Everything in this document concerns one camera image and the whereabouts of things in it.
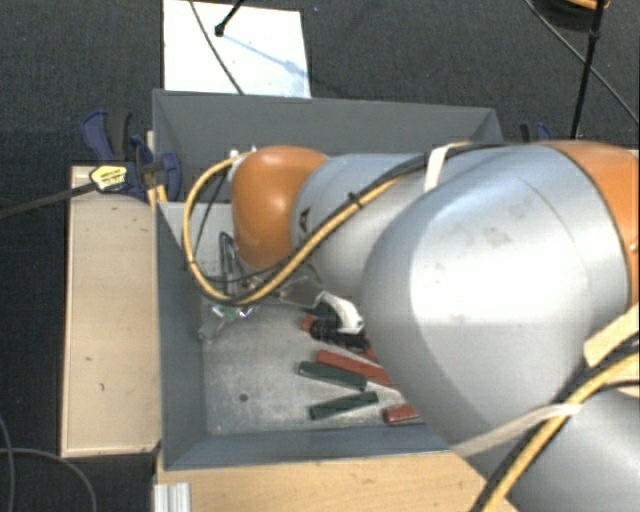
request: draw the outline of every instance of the yellow cable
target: yellow cable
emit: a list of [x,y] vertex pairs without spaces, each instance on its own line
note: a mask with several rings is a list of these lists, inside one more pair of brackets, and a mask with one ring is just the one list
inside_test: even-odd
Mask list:
[[[243,153],[241,155],[238,155],[237,157],[229,158],[207,169],[193,184],[193,187],[189,191],[184,204],[184,215],[182,218],[182,239],[187,264],[189,265],[189,269],[193,277],[201,286],[202,290],[214,300],[228,301],[230,299],[233,299],[233,297],[225,295],[224,293],[216,290],[202,274],[200,267],[198,266],[198,263],[194,257],[193,246],[191,244],[191,214],[193,213],[193,208],[195,207],[198,194],[200,193],[200,190],[205,186],[207,181],[217,173],[229,167],[236,160],[243,158],[248,154],[250,153]],[[259,288],[255,293],[253,293],[249,297],[235,302],[234,305],[242,306],[256,300],[260,300],[272,293],[291,274],[293,274],[293,272],[295,272],[295,270],[302,264],[304,259],[309,256],[309,254],[327,236],[329,236],[339,226],[344,224],[344,222],[346,222],[350,217],[355,215],[362,207],[366,206],[371,201],[382,195],[387,189],[392,187],[400,179],[401,177],[397,177],[386,181],[382,185],[374,188],[373,190],[360,197],[357,204],[353,203],[346,207],[342,212],[340,212],[329,222],[327,222],[322,228],[320,228],[307,242],[305,242],[305,244],[295,252],[291,260],[280,270],[280,272],[278,272],[272,279],[270,279],[264,286]]]
[[[569,398],[565,404],[577,405],[586,401],[591,395],[596,393],[604,384],[606,384],[613,376],[624,370],[630,364],[638,361],[638,354],[631,354],[621,361],[613,364],[606,370],[598,373],[596,376],[585,382]],[[527,470],[535,458],[547,445],[554,434],[560,430],[562,425],[567,421],[567,416],[557,416],[548,420],[538,433],[527,443],[522,452],[514,459],[513,463],[505,473],[500,483],[493,490],[486,504],[482,508],[482,512],[492,512],[497,509],[502,500],[509,494],[518,478]]]

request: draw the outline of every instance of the white paper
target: white paper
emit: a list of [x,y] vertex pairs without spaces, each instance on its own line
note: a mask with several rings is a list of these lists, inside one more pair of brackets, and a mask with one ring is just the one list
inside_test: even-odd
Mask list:
[[[215,26],[230,5],[194,2],[211,42],[246,94],[310,98],[299,12],[241,7],[223,37]],[[235,93],[189,2],[164,0],[164,87],[171,91]]]

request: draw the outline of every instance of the white object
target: white object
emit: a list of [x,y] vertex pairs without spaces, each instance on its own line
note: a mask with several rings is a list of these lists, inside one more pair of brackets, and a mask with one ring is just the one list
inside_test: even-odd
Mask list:
[[344,334],[358,334],[364,327],[364,321],[352,302],[342,299],[329,292],[322,292],[316,299],[316,306],[320,302],[325,302],[333,308],[340,317],[340,328],[338,332]]
[[447,153],[450,149],[466,146],[469,142],[452,142],[446,146],[440,146],[439,148],[431,151],[429,155],[429,162],[427,163],[427,173],[424,178],[424,193],[431,192],[438,186],[440,182],[440,173],[444,166],[444,161],[447,158]]
[[543,421],[555,416],[573,416],[580,412],[580,409],[582,409],[582,405],[571,404],[555,404],[541,407],[490,432],[453,445],[451,451],[463,458],[473,457],[521,436]]
[[[246,94],[310,98],[299,12],[241,7],[216,37],[230,5],[195,2],[211,42]],[[164,87],[235,93],[202,34],[189,2],[164,0]]]
[[154,512],[191,512],[191,487],[188,482],[153,486]]

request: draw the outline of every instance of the gray bin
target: gray bin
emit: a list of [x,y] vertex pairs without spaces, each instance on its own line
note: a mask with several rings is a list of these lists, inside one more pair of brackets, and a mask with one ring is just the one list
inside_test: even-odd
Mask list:
[[[191,176],[224,158],[231,147],[251,144],[306,145],[335,155],[422,152],[451,140],[501,140],[490,109],[154,91],[153,111],[156,154],[178,152],[186,186]],[[194,231],[204,209],[198,206],[194,212]],[[203,326],[212,330],[211,303],[184,263],[182,212],[182,203],[171,203],[160,205],[157,214],[167,470],[446,449],[425,425],[384,425],[381,408],[403,398],[375,384],[368,389],[380,395],[379,407],[311,421],[308,406],[351,391],[296,375],[300,361],[312,360],[319,348],[327,348],[300,330],[300,309],[265,304],[247,320],[201,339]],[[215,273],[217,233],[232,233],[230,207],[215,205],[206,222],[198,259],[206,272]]]

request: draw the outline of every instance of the floor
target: floor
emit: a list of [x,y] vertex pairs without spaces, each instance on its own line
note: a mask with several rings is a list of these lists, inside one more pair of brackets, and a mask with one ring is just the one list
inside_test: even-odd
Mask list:
[[[589,18],[537,0],[580,53]],[[581,64],[524,0],[264,0],[300,9],[314,97],[495,108],[506,138],[522,122],[569,134]],[[613,0],[595,67],[638,112],[640,2]],[[78,129],[89,112],[126,109],[151,126],[162,86],[160,0],[3,0],[0,5],[0,201],[65,189],[92,159]],[[580,137],[638,147],[638,126],[595,79]],[[15,446],[56,452],[65,297],[65,205],[0,221],[0,414]],[[149,456],[80,461],[101,511],[149,510]],[[88,510],[65,468],[18,457],[16,511]],[[0,509],[7,500],[0,459]]]

